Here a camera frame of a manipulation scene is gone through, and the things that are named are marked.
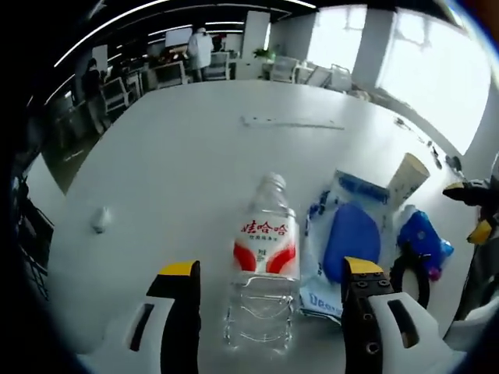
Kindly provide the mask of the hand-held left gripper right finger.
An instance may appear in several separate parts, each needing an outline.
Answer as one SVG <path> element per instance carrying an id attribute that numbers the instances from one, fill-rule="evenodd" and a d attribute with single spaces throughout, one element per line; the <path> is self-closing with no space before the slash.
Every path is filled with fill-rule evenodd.
<path id="1" fill-rule="evenodd" d="M 347 373 L 449 373 L 454 351 L 437 321 L 405 292 L 396 292 L 373 262 L 346 256 L 342 333 Z"/>

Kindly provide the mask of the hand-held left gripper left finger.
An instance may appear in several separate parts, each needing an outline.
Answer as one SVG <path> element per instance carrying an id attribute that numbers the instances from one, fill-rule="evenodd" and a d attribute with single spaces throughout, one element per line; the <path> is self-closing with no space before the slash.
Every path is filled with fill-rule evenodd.
<path id="1" fill-rule="evenodd" d="M 79 359 L 89 373 L 198 373 L 200 261 L 171 263 Z"/>

